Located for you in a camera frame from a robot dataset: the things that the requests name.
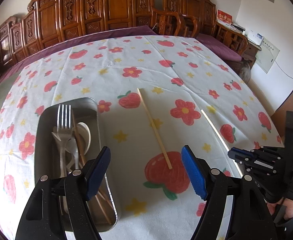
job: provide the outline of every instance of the table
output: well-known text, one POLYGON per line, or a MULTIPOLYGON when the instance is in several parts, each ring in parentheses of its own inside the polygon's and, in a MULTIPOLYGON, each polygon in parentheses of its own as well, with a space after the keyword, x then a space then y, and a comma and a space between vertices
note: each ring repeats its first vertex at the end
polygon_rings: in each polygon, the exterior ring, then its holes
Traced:
MULTIPOLYGON (((14 239, 34 188, 34 143, 43 110, 92 97, 111 149, 122 217, 103 239, 190 239, 204 208, 179 152, 188 144, 227 175, 238 176, 204 109, 229 147, 280 146, 266 111, 243 81, 195 39, 134 36, 78 45, 26 66, 0 111, 0 229, 14 239), (148 117, 173 169, 169 176, 148 117)), ((218 239, 224 239, 232 199, 218 239)))

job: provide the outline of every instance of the strawberry print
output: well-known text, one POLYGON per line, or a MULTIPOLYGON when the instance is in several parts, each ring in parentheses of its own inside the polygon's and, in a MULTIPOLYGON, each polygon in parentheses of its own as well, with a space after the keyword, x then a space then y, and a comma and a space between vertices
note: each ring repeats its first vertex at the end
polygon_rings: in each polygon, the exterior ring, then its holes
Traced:
POLYGON ((98 104, 98 111, 99 111, 99 113, 109 112, 111 105, 112 105, 111 102, 106 102, 104 100, 100 100, 99 101, 99 104, 98 104))
POLYGON ((81 70, 84 67, 85 67, 85 64, 82 62, 82 63, 80 63, 78 65, 75 65, 73 70, 81 70))
POLYGON ((201 114, 195 111, 195 104, 193 102, 185 102, 182 99, 175 100, 176 108, 170 110, 171 116, 174 118, 182 118, 186 125, 193 125, 194 119, 199 119, 201 114))
POLYGON ((147 181, 143 185, 147 188, 162 188, 166 197, 176 200, 177 194, 187 190, 189 177, 181 161, 180 152, 168 152, 172 169, 168 168, 163 154, 153 157, 147 163, 144 174, 147 181))
POLYGON ((192 62, 189 62, 189 66, 190 66, 190 67, 193 67, 193 68, 197 68, 197 67, 198 67, 198 65, 197 65, 197 64, 195 64, 195 63, 192 63, 192 62))
POLYGON ((12 135, 12 133, 13 133, 13 130, 14 130, 14 124, 12 123, 12 124, 8 127, 8 129, 7 129, 6 133, 5 133, 5 136, 6 136, 7 138, 10 138, 11 135, 12 135))
POLYGON ((175 64, 175 63, 172 62, 171 60, 167 60, 167 59, 160 60, 159 63, 160 63, 161 66, 163 66, 163 67, 173 67, 173 65, 175 64))
POLYGON ((23 106, 24 106, 24 105, 27 103, 27 101, 28 101, 27 98, 28 98, 28 96, 22 97, 22 98, 20 99, 19 104, 17 105, 17 108, 22 109, 23 106))
POLYGON ((165 46, 165 47, 173 47, 174 43, 171 41, 157 41, 158 44, 165 46))
POLYGON ((214 99, 217 99, 220 96, 215 90, 211 90, 211 89, 208 91, 208 94, 210 96, 213 96, 214 99))
POLYGON ((232 128, 229 124, 224 124, 220 128, 220 133, 229 143, 234 143, 236 141, 235 138, 235 127, 232 128))
POLYGON ((82 81, 82 78, 79 78, 78 76, 71 80, 71 85, 79 84, 82 81))
POLYGON ((40 115, 42 115, 43 111, 45 110, 45 106, 39 106, 36 111, 35 114, 37 115, 37 117, 39 117, 40 115))
POLYGON ((235 82, 235 81, 232 80, 230 83, 232 84, 232 86, 233 86, 235 89, 237 89, 237 90, 242 90, 242 88, 240 87, 240 85, 239 85, 237 82, 235 82))
POLYGON ((30 132, 27 132, 24 136, 24 140, 19 144, 19 150, 22 154, 22 159, 25 160, 28 155, 33 154, 34 152, 34 142, 36 141, 36 137, 32 135, 30 132))
POLYGON ((109 49, 109 51, 112 52, 112 53, 122 52, 123 48, 114 47, 113 49, 109 49))
POLYGON ((47 77, 48 75, 50 75, 52 73, 52 70, 49 70, 47 72, 45 72, 45 77, 47 77))
POLYGON ((78 58, 81 58, 82 56, 84 56, 85 54, 87 54, 87 52, 88 51, 86 49, 82 49, 80 51, 72 52, 72 54, 69 56, 69 58, 78 59, 78 58))
POLYGON ((177 54, 178 54, 180 57, 188 57, 188 55, 185 54, 184 52, 177 52, 177 54))
POLYGON ((142 73, 142 70, 139 70, 136 67, 127 67, 127 68, 124 68, 123 71, 124 73, 122 74, 122 76, 133 77, 133 78, 139 77, 139 74, 142 73))
POLYGON ((171 83, 175 84, 175 85, 178 85, 179 87, 183 85, 183 81, 180 78, 172 78, 171 83))
POLYGON ((16 191, 15 191, 15 183, 12 175, 5 175, 5 179, 3 181, 3 189, 7 193, 9 197, 9 201, 15 204, 16 200, 16 191))
POLYGON ((261 122, 262 127, 265 127, 268 130, 268 132, 271 133, 272 126, 271 126, 270 120, 266 116, 266 114, 263 112, 259 112, 258 117, 259 117, 259 120, 261 122))
POLYGON ((137 108, 140 105, 141 99, 137 93, 131 93, 129 90, 125 95, 118 96, 119 105, 124 108, 137 108))
POLYGON ((51 91, 51 89, 56 86, 58 83, 56 81, 51 81, 48 84, 45 85, 45 92, 51 91))
POLYGON ((232 90, 232 87, 229 84, 227 84, 227 83, 223 83, 223 84, 227 90, 232 90))
POLYGON ((241 107, 234 106, 233 113, 237 116, 239 121, 243 121, 243 120, 247 121, 248 120, 247 116, 244 113, 243 108, 241 108, 241 107))

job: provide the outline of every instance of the wooden chopstick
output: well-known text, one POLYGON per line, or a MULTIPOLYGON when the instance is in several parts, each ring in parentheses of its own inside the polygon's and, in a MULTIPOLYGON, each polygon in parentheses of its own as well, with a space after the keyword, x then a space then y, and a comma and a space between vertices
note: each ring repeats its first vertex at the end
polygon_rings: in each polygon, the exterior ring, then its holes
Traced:
MULTIPOLYGON (((230 149, 229 147, 226 145, 224 139, 222 138, 221 134, 218 132, 218 130, 215 128, 214 124, 211 122, 210 118, 207 116, 207 114, 203 111, 203 109, 201 109, 202 114, 204 115, 205 119, 208 120, 208 123, 211 125, 211 127, 213 128, 213 130, 215 131, 216 135, 219 137, 220 141, 222 142, 224 148, 226 149, 226 151, 228 152, 230 149)), ((240 173, 240 176, 243 177, 243 173, 239 167, 239 165, 235 162, 235 160, 233 160, 238 172, 240 173)))
POLYGON ((156 128, 156 126, 155 126, 155 124, 154 124, 153 118, 152 118, 152 116, 151 116, 151 114, 150 114, 150 112, 149 112, 149 110, 148 110, 148 108, 147 108, 147 106, 146 106, 146 104, 145 104, 145 102, 144 102, 144 100, 143 100, 143 97, 142 97, 142 95, 141 95, 141 91, 140 91, 139 88, 138 88, 138 94, 139 94, 139 96, 140 96, 140 98, 141 98, 141 102, 142 102, 142 104, 143 104, 143 106, 144 106, 144 109, 145 109, 145 111, 146 111, 146 114, 148 115, 148 118, 149 118, 149 120, 150 120, 150 122, 151 122, 151 126, 152 126, 152 128, 153 128, 154 133, 155 133, 156 139, 158 140, 158 143, 159 143, 159 145, 160 145, 160 148, 161 148, 161 150, 162 150, 162 152, 163 152, 163 155, 164 155, 164 157, 165 157, 165 161, 166 161, 166 163, 167 163, 167 165, 168 165, 168 168, 171 170, 171 169, 172 169, 172 165, 171 165, 170 159, 168 158, 168 154, 167 154, 167 152, 165 151, 165 148, 164 148, 164 145, 163 145, 163 143, 162 143, 162 141, 161 141, 161 138, 160 138, 160 135, 159 135, 159 133, 158 133, 158 130, 157 130, 157 128, 156 128))

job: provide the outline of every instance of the purple seat cushion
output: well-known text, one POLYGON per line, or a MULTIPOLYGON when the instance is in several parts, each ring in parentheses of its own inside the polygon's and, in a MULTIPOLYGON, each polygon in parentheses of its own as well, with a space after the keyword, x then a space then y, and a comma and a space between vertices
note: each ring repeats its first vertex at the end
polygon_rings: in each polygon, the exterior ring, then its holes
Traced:
POLYGON ((228 48, 223 43, 219 42, 217 39, 210 35, 200 33, 196 39, 201 42, 205 47, 216 54, 221 60, 230 61, 241 61, 242 57, 235 51, 228 48))

